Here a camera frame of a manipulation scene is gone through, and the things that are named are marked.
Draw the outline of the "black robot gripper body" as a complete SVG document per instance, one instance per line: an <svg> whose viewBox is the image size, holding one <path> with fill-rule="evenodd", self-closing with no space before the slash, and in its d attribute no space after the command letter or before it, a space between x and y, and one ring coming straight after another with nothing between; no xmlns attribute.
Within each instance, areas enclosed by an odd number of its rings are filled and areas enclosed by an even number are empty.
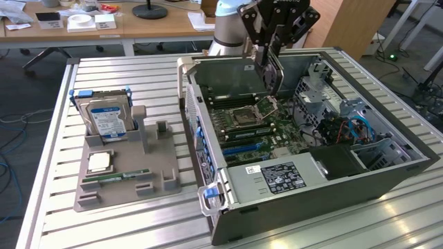
<svg viewBox="0 0 443 249"><path fill-rule="evenodd" d="M270 33L287 33L309 7L310 1L259 1L263 30Z"/></svg>

